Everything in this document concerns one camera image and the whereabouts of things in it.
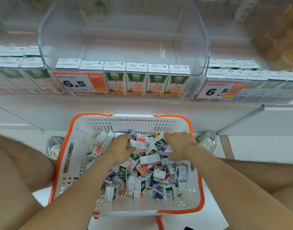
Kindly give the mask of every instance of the person's left arm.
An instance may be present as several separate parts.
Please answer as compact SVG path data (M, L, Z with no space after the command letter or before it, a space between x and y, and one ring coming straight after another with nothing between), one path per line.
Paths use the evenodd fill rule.
M110 169L126 161L135 147L126 149L130 135L115 138L74 184L37 213L20 230L77 230L88 228L102 184Z

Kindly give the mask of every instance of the white plastic basket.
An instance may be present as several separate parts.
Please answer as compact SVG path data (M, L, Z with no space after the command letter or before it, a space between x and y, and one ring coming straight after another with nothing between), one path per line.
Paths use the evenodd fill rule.
M132 114L99 114L88 113L75 116L61 146L56 162L53 188L49 198L51 202L65 189L73 184L84 172L85 155L93 143L95 136L104 131L125 131L132 129L137 133L153 134L154 132L188 132L193 136L190 121L183 116L172 115L132 115ZM64 173L64 165L69 147L72 156L69 168ZM187 166L187 189L177 199L160 200L156 198L120 198L112 203L104 201L104 191L96 202L94 215L142 216L160 215L160 213L184 214L200 211L204 206L202 177L196 169L191 171Z

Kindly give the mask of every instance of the person's right arm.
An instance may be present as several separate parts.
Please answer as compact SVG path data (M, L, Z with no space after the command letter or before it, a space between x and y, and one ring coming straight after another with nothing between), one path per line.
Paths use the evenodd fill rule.
M164 133L172 161L189 160L204 178L233 229L293 230L293 212L222 162L188 133Z

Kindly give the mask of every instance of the floor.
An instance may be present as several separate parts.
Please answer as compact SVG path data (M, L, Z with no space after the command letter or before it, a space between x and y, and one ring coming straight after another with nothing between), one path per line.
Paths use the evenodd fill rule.
M41 152L45 152L48 138L53 135L65 136L66 131L0 129L0 134L20 140ZM293 136L229 136L229 142L234 157L238 160L293 163ZM220 140L213 154L225 158ZM34 193L36 199L43 206L47 205L50 189L46 188ZM165 229L183 230L184 227L188 226L195 230L223 230L228 226L204 181L203 189L205 194L204 208L200 212L192 214L164 214L162 220ZM114 217L114 221L111 221L111 217L91 219L89 230L101 228L158 229L153 216Z

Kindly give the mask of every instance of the shoe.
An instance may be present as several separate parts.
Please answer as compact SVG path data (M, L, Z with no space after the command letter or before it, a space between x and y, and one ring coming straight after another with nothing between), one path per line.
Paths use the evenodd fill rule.
M45 155L51 159L51 160L57 160L61 145L63 143L63 138L60 136L52 136L49 138L47 141L46 145L46 153ZM72 155L72 149L69 148L68 155L67 155L67 160L69 161Z
M196 138L196 141L201 144L208 151L213 153L217 146L217 135L212 132L204 132Z

